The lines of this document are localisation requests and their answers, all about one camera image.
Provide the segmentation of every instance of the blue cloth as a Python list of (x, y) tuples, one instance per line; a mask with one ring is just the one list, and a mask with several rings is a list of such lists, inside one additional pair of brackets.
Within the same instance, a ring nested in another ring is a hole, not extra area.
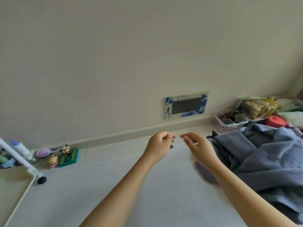
[[(233, 131), (208, 140), (222, 163), (250, 188), (294, 222), (303, 222), (301, 138), (286, 128), (252, 124), (242, 132)], [(217, 184), (200, 163), (197, 167), (209, 182)]]

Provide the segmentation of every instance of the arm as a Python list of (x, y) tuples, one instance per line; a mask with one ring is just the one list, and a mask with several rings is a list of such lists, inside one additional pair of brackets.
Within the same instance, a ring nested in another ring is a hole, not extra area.
[(187, 133), (181, 135), (181, 138), (198, 161), (216, 178), (248, 227), (297, 226), (221, 163), (210, 141), (205, 137)]
[(158, 161), (165, 157), (168, 149), (173, 147), (171, 143), (175, 137), (167, 131), (151, 137), (143, 155), (80, 227), (124, 226), (147, 174)]

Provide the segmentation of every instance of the black rubber foot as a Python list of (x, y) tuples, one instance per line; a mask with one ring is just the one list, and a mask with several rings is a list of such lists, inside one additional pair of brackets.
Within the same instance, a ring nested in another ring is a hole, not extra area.
[(38, 184), (43, 184), (43, 183), (45, 183), (46, 182), (46, 177), (40, 177), (39, 179), (38, 179)]

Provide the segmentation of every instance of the green toy base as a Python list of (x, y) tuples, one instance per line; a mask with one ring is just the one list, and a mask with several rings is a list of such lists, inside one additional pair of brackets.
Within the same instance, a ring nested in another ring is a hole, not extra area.
[(71, 150), (73, 153), (71, 154), (71, 156), (67, 156), (66, 154), (63, 154), (59, 163), (59, 167), (64, 167), (64, 166), (68, 166), (71, 164), (74, 164), (78, 161), (78, 156), (79, 156), (79, 150), (75, 149), (75, 150)]

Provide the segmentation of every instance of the purple toy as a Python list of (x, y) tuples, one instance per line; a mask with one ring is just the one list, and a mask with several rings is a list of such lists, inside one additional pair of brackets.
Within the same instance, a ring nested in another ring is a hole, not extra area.
[(52, 151), (51, 149), (43, 149), (36, 153), (37, 157), (43, 158), (46, 156), (49, 156), (50, 154), (54, 153), (55, 151)]

